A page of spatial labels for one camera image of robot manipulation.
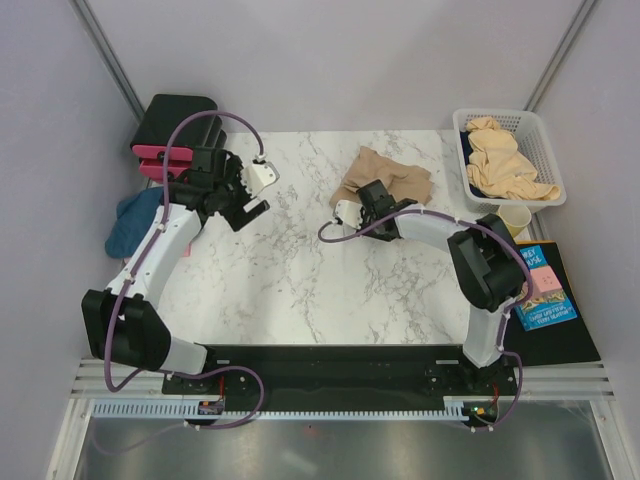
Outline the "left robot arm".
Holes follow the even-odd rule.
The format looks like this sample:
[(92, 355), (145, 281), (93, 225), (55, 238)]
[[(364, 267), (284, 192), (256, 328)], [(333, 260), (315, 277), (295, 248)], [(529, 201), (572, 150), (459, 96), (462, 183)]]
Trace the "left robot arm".
[(206, 360), (206, 348), (174, 337), (157, 312), (159, 301), (207, 220), (220, 215), (233, 231), (241, 230), (268, 210), (257, 196), (278, 178), (264, 160), (243, 164), (224, 149), (196, 149), (190, 167), (169, 179), (168, 197), (124, 269), (104, 290), (84, 295), (92, 355), (142, 370), (184, 373), (198, 393), (215, 389), (220, 371)]

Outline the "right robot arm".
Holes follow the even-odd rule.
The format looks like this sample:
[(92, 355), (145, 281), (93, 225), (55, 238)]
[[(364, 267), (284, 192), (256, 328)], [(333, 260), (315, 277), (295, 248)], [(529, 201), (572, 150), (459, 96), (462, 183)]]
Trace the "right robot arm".
[(460, 291), (470, 304), (463, 353), (458, 368), (467, 392), (483, 392), (494, 381), (491, 367), (503, 353), (510, 311), (522, 302), (531, 273), (504, 222), (487, 214), (475, 222), (426, 209), (414, 200), (397, 201), (376, 180), (357, 191), (362, 203), (360, 235), (383, 241), (425, 243), (451, 257)]

